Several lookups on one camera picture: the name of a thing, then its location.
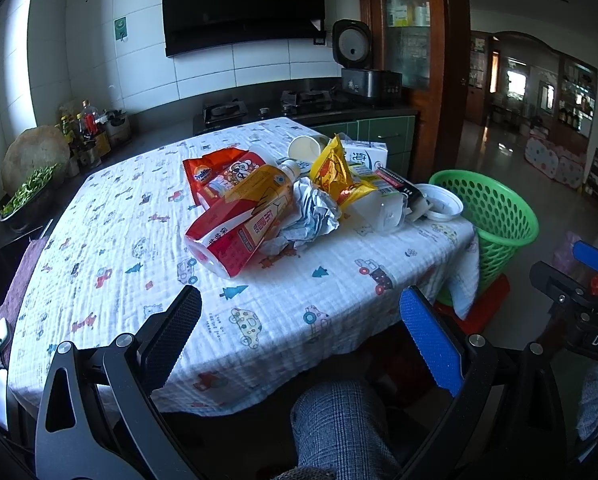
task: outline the window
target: window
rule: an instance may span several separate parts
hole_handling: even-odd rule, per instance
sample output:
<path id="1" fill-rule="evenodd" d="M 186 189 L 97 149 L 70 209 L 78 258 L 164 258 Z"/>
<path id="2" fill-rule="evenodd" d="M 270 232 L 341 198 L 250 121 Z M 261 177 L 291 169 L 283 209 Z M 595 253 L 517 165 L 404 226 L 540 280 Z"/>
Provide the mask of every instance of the window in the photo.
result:
<path id="1" fill-rule="evenodd" d="M 526 76 L 522 73 L 508 70 L 508 97 L 523 100 L 526 94 Z"/>
<path id="2" fill-rule="evenodd" d="M 554 86 L 541 83 L 539 86 L 539 107 L 545 112 L 553 112 Z"/>
<path id="3" fill-rule="evenodd" d="M 497 91 L 497 79 L 499 77 L 499 53 L 492 53 L 492 68 L 490 69 L 490 93 Z"/>

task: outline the yellow snack bag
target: yellow snack bag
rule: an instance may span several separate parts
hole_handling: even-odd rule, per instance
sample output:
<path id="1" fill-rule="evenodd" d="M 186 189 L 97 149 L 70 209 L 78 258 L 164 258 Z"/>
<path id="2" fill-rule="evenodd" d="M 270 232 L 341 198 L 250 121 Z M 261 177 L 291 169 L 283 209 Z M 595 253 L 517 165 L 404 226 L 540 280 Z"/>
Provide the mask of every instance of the yellow snack bag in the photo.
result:
<path id="1" fill-rule="evenodd" d="M 367 170 L 365 166 L 352 166 L 351 168 L 349 168 L 348 171 L 350 172 L 352 177 L 352 184 L 346 187 L 346 189 L 342 190 L 342 192 L 339 194 L 339 197 L 337 198 L 337 205 L 341 208 L 342 211 L 345 210 L 346 207 L 348 207 L 356 200 L 359 200 L 360 198 L 366 196 L 368 193 L 371 193 L 378 189 L 377 186 L 375 186 L 375 184 L 373 183 L 374 179 L 372 178 L 372 176 L 376 175 L 372 173 L 372 171 L 367 170 L 367 172 L 370 174 L 368 175 L 366 172 L 362 173 L 361 171 L 359 171 L 358 173 L 357 171 L 355 171 L 355 168 L 363 168 L 364 170 Z"/>
<path id="2" fill-rule="evenodd" d="M 338 200 L 341 192 L 352 186 L 352 176 L 343 152 L 339 136 L 335 135 L 310 168 L 310 180 Z"/>

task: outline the stove burner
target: stove burner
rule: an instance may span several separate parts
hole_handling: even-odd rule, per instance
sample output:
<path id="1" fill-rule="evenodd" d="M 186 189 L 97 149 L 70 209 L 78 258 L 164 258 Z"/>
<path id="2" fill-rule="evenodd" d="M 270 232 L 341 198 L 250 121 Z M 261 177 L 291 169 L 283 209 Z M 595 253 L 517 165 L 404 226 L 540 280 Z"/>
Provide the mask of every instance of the stove burner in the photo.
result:
<path id="1" fill-rule="evenodd" d="M 204 123 L 206 127 L 227 128 L 241 124 L 241 118 L 246 115 L 248 109 L 243 101 L 233 101 L 204 108 Z"/>
<path id="2" fill-rule="evenodd" d="M 281 94 L 281 102 L 284 105 L 304 106 L 322 105 L 332 103 L 332 97 L 327 90 L 313 90 L 310 92 L 284 91 Z"/>

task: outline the white carton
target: white carton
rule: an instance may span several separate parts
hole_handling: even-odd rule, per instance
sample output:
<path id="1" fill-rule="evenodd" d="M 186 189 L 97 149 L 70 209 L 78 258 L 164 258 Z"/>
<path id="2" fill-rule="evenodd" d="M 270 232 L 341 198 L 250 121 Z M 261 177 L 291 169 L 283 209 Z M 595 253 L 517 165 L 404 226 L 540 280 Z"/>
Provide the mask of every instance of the white carton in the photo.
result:
<path id="1" fill-rule="evenodd" d="M 369 170 L 385 168 L 388 148 L 383 142 L 368 140 L 342 140 L 346 161 L 351 164 L 364 164 Z"/>

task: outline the printed tablecloth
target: printed tablecloth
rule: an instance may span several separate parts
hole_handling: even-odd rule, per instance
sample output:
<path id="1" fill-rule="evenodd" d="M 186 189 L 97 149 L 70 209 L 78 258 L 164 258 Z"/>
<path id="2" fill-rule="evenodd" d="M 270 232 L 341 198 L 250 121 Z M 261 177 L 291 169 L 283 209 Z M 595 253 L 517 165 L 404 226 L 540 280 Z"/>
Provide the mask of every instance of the printed tablecloth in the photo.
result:
<path id="1" fill-rule="evenodd" d="M 312 131 L 289 119 L 236 126 L 170 144 L 90 176 L 34 270 L 17 321 L 9 386 L 38 406 L 57 345 L 108 345 L 136 333 L 186 284 L 203 312 L 167 384 L 162 412 L 226 415 L 263 400 L 299 372 L 350 352 L 399 320 L 399 294 L 417 283 L 433 299 L 445 280 L 465 314 L 478 284 L 478 238 L 465 219 L 427 220 L 391 235 L 360 217 L 302 252 L 255 255 L 233 280 L 199 264 L 183 241 L 201 213 L 182 160 L 260 142 L 285 156 Z M 110 391 L 100 389 L 106 405 Z"/>

